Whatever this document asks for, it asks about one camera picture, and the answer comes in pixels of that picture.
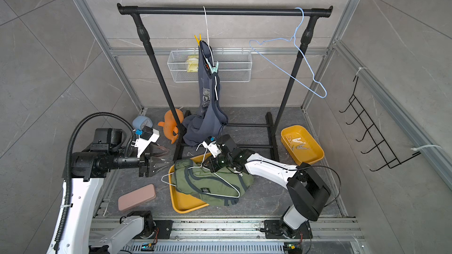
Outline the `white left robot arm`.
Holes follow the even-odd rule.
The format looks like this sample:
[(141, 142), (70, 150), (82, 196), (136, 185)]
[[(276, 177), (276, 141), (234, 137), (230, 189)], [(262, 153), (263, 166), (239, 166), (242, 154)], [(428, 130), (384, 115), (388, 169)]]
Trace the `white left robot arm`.
[[(122, 129), (98, 128), (94, 139), (81, 152), (74, 144), (82, 127), (97, 117), (110, 117), (122, 122)], [(151, 177), (155, 164), (169, 151), (157, 145), (159, 132), (146, 116), (133, 122), (110, 112), (97, 112), (83, 118), (73, 130), (68, 142), (63, 171), (63, 197), (49, 254), (117, 254), (136, 236), (158, 237), (150, 211), (132, 211), (120, 224), (98, 242), (89, 243), (89, 230), (94, 217), (97, 197), (107, 174), (119, 169), (137, 169), (140, 177)]]

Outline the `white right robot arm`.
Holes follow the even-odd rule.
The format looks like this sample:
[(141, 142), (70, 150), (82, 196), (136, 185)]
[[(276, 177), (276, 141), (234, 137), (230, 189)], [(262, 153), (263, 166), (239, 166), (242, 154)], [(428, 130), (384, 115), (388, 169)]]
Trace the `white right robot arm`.
[(317, 221), (331, 189), (315, 171), (316, 166), (304, 163), (300, 166), (273, 161), (249, 150), (241, 149), (229, 135), (206, 138), (201, 145), (210, 152), (201, 166), (217, 174), (227, 168), (235, 174), (260, 176), (285, 188), (292, 205), (285, 211), (278, 224), (277, 236), (294, 238), (300, 226), (308, 221)]

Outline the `dark grey tank top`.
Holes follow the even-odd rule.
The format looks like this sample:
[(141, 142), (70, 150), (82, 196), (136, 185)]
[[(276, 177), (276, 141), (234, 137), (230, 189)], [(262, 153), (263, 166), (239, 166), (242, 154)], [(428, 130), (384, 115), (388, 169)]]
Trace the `dark grey tank top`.
[(219, 76), (217, 78), (219, 100), (215, 100), (214, 75), (210, 75), (206, 67), (207, 60), (212, 63), (212, 59), (208, 44), (205, 41), (200, 42), (198, 58), (200, 106), (196, 114), (189, 115), (182, 122), (186, 128), (183, 140), (191, 147), (196, 147), (209, 136), (217, 138), (228, 124), (228, 116), (220, 107), (221, 85)]

